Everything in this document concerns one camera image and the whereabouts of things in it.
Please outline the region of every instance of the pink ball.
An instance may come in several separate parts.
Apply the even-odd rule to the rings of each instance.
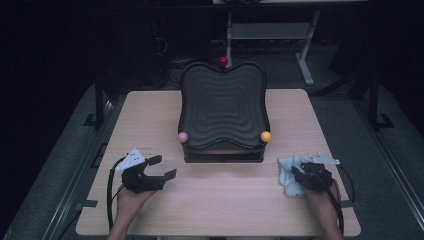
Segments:
[[[188,140],[188,135],[187,135],[187,133],[185,133],[185,132],[180,132],[180,133],[178,134],[178,140],[179,140],[180,142],[182,142],[182,143],[187,142],[187,140]]]

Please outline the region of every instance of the red ball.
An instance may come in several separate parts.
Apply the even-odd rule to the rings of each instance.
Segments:
[[[218,62],[219,66],[225,68],[228,64],[228,58],[223,56],[219,58],[219,62]]]

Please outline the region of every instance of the white tag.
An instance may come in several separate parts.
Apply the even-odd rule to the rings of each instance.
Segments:
[[[144,163],[146,159],[141,155],[140,151],[137,148],[133,148],[133,150],[128,153],[125,159],[118,164],[115,168],[115,172],[119,172],[125,170],[127,168],[133,167],[140,163]]]
[[[320,164],[340,164],[339,160],[329,157],[320,152],[315,155],[306,156],[303,162],[320,163]]]

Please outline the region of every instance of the concentric groove pattern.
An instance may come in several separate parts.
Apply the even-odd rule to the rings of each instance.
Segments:
[[[266,77],[256,64],[245,62],[226,70],[192,64],[181,77],[183,109],[179,132],[188,134],[184,145],[206,148],[227,141],[258,149],[269,131],[265,109]]]

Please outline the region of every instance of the black contoured platform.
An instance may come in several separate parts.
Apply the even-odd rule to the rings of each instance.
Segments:
[[[186,162],[261,162],[270,131],[265,107],[266,74],[253,62],[226,69],[192,63],[180,78],[178,133]]]

